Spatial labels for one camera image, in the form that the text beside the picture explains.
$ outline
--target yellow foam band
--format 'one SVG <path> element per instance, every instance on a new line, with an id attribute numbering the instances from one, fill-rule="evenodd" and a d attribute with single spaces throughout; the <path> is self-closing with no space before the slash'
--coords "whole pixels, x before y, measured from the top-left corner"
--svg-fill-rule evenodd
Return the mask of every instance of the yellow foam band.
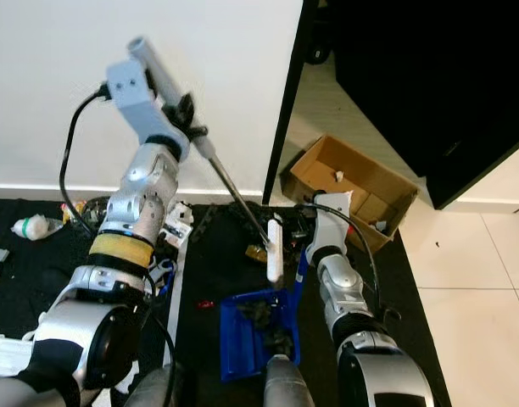
<path id="1" fill-rule="evenodd" d="M 153 248 L 133 237 L 104 233 L 97 235 L 90 248 L 90 254 L 107 254 L 148 268 Z"/>

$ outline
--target black cable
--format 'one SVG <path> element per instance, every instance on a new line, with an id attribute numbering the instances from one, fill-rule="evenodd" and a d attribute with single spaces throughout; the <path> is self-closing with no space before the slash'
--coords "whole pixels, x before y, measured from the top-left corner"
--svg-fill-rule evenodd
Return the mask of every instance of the black cable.
<path id="1" fill-rule="evenodd" d="M 154 315 L 153 312 L 153 302 L 156 298 L 156 285 L 154 283 L 153 278 L 147 273 L 145 276 L 148 280 L 148 283 L 150 284 L 150 287 L 152 288 L 152 300 L 150 302 L 150 316 L 153 317 L 154 321 L 156 322 L 156 325 L 161 330 L 161 332 L 164 335 L 165 342 L 167 343 L 167 348 L 169 349 L 169 356 L 171 357 L 171 366 L 169 371 L 169 383 L 167 384 L 167 393 L 165 394 L 165 402 L 164 407 L 167 407 L 171 401 L 171 395 L 173 394 L 173 387 L 175 386 L 175 372 L 176 372 L 176 361 L 175 361 L 175 344 L 173 343 L 173 339 L 171 339 L 171 335 L 167 331 L 167 328 L 164 326 L 162 321 L 159 320 L 159 318 Z"/>
<path id="2" fill-rule="evenodd" d="M 79 119 L 79 116 L 82 113 L 82 110 L 94 99 L 100 98 L 104 96 L 102 93 L 102 88 L 100 88 L 97 92 L 94 92 L 92 95 L 90 95 L 88 98 L 84 100 L 84 102 L 81 103 L 81 105 L 77 108 L 77 110 L 73 113 L 73 118 L 71 119 L 70 123 L 70 129 L 67 134 L 67 142 L 65 143 L 65 150 L 64 150 L 64 159 L 62 159 L 62 167 L 59 171 L 59 190 L 62 192 L 62 196 L 64 197 L 65 204 L 69 208 L 71 214 L 75 217 L 75 219 L 81 224 L 81 226 L 84 228 L 86 233 L 89 237 L 94 236 L 94 231 L 92 228 L 86 223 L 84 218 L 82 218 L 81 214 L 75 209 L 75 206 L 73 206 L 73 203 L 70 200 L 69 195 L 67 194 L 67 191 L 65 190 L 65 171 L 67 171 L 67 162 L 70 159 L 70 152 L 71 152 L 71 144 L 73 143 L 73 136 L 75 134 L 75 127 L 76 122 Z"/>
<path id="3" fill-rule="evenodd" d="M 372 257 L 371 248 L 369 248 L 369 244 L 367 243 L 365 237 L 363 236 L 363 232 L 360 230 L 360 228 L 355 224 L 353 220 L 351 220 L 348 216 L 343 215 L 338 210 L 331 208 L 326 205 L 321 205 L 319 203 L 299 203 L 295 205 L 296 208 L 316 208 L 321 209 L 325 212 L 328 212 L 330 214 L 336 215 L 342 220 L 345 220 L 350 226 L 352 226 L 355 230 L 355 232 L 358 235 L 358 238 L 361 241 L 361 244 L 363 245 L 363 248 L 365 249 L 367 256 L 369 256 L 369 262 L 371 264 L 372 269 L 372 276 L 373 276 L 373 288 L 374 288 L 374 296 L 375 296 L 375 316 L 378 320 L 383 321 L 384 320 L 384 309 L 382 307 L 381 303 L 381 297 L 380 297 L 380 284 L 378 280 L 378 271 L 377 271 L 377 265 L 375 263 L 374 258 Z"/>

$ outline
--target red object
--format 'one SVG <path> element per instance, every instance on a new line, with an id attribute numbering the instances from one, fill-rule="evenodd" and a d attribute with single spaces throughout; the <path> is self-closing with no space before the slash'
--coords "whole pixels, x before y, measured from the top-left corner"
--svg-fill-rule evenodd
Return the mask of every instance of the red object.
<path id="1" fill-rule="evenodd" d="M 215 306 L 214 301 L 209 301 L 208 299 L 204 299 L 203 301 L 198 302 L 198 309 L 207 309 L 207 308 L 213 308 Z"/>

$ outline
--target blue plastic tray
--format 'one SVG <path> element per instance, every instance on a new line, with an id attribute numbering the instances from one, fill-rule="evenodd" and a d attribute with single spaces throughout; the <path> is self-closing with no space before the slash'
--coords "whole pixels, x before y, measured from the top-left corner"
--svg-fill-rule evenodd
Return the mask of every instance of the blue plastic tray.
<path id="1" fill-rule="evenodd" d="M 273 354 L 264 347 L 264 331 L 255 330 L 254 323 L 237 309 L 238 304 L 264 300 L 276 304 L 271 308 L 272 327 L 281 327 L 291 332 L 293 340 L 291 361 L 298 365 L 301 357 L 297 305 L 304 284 L 308 264 L 304 251 L 301 253 L 293 293 L 286 289 L 266 289 L 254 293 L 234 295 L 220 304 L 220 367 L 223 382 L 258 375 Z"/>

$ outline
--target white wall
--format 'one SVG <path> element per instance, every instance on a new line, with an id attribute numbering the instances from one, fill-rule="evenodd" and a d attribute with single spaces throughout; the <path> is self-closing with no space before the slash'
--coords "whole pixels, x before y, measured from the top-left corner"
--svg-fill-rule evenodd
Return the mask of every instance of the white wall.
<path id="1" fill-rule="evenodd" d="M 519 149 L 489 172 L 446 210 L 506 212 L 519 209 Z"/>
<path id="2" fill-rule="evenodd" d="M 0 196 L 57 190 L 73 111 L 137 35 L 148 37 L 182 90 L 193 91 L 237 187 L 260 195 L 301 7 L 301 0 L 0 0 Z M 70 189 L 114 189 L 136 148 L 115 107 L 93 103 L 77 126 Z M 184 193 L 224 191 L 195 150 L 179 182 Z"/>

